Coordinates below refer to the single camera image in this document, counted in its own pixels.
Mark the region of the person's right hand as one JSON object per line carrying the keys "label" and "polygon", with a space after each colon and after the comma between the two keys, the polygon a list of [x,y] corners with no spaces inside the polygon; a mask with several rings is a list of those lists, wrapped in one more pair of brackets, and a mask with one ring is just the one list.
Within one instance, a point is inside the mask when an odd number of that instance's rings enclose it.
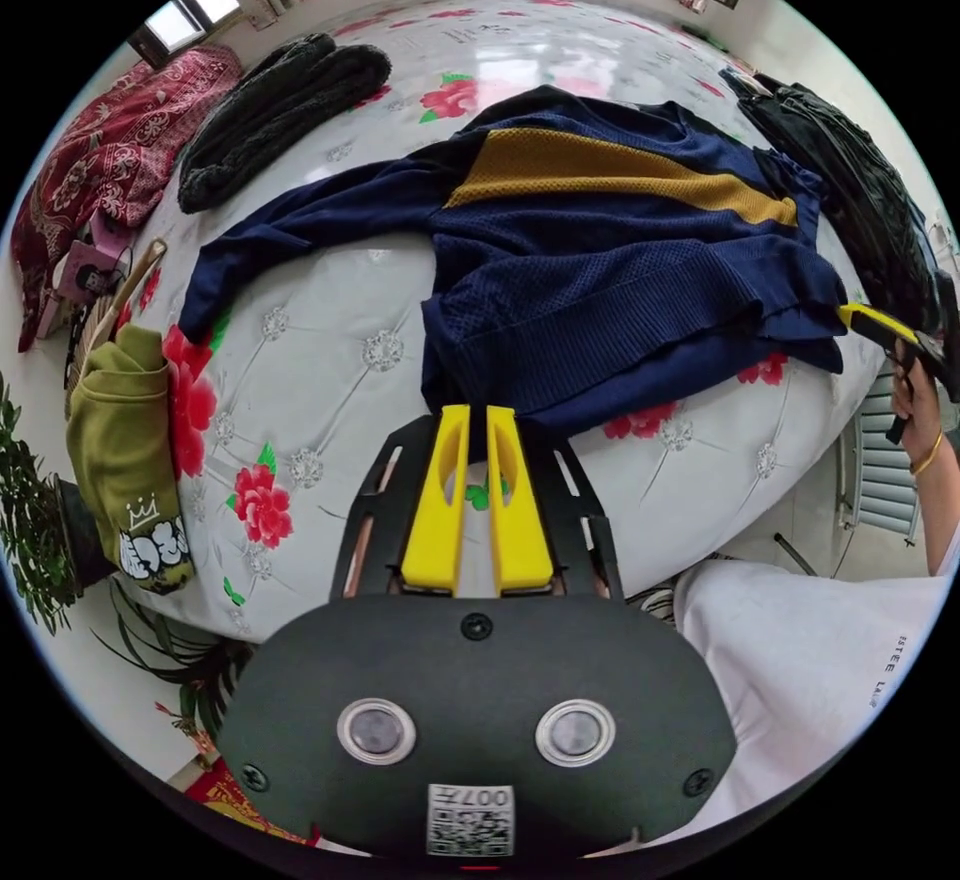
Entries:
{"label": "person's right hand", "polygon": [[904,361],[894,364],[893,409],[903,425],[901,445],[912,467],[926,462],[937,449],[942,427],[939,396],[935,382],[919,360],[906,369]]}

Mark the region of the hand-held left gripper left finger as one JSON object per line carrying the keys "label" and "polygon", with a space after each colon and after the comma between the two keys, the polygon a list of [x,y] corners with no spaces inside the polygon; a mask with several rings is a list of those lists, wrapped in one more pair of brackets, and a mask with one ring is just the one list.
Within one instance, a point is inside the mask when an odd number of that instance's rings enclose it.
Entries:
{"label": "hand-held left gripper left finger", "polygon": [[460,578],[470,407],[445,406],[431,436],[400,566],[404,589],[455,589]]}

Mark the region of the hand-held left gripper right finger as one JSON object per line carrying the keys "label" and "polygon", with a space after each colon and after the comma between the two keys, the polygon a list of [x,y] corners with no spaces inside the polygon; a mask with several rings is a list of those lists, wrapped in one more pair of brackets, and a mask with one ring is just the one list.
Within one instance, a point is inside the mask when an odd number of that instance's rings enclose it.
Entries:
{"label": "hand-held left gripper right finger", "polygon": [[550,589],[553,561],[514,411],[488,407],[486,431],[495,587]]}

